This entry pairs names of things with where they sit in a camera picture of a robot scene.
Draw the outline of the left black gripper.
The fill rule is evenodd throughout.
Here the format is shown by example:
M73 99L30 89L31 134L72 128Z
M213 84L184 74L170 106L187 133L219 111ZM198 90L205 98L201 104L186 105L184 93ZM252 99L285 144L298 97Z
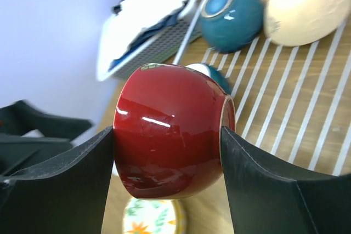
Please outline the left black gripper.
M1 176L11 176L72 149L70 141L91 127L87 119L48 114L25 100L2 107ZM23 136L33 130L45 137Z

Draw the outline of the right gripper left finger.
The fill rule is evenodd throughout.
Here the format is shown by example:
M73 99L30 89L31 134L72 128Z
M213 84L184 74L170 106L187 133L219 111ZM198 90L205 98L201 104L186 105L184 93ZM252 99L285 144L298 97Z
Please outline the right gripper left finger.
M1 233L101 233L113 165L112 127L1 177Z

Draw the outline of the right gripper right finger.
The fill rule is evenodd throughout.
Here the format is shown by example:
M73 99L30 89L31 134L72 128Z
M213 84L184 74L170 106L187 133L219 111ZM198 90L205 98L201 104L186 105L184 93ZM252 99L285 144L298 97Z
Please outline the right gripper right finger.
M286 162L227 127L221 161L235 233L350 233L350 175Z

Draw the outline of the glossy red bowl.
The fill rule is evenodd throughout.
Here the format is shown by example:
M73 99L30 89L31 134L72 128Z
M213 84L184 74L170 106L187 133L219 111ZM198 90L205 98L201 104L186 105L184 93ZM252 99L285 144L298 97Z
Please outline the glossy red bowl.
M179 199L223 174L220 136L235 128L232 97L188 67L148 63L127 79L113 123L115 164L139 199Z

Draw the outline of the yellow blue patterned bowl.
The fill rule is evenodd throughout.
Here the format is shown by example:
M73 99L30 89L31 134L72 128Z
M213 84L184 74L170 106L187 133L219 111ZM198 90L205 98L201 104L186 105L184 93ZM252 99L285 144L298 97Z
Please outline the yellow blue patterned bowl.
M175 211L175 219L174 219L175 232L174 233L186 234L187 223L188 223L186 211L184 210L184 207L180 200L175 199L172 201L172 204Z

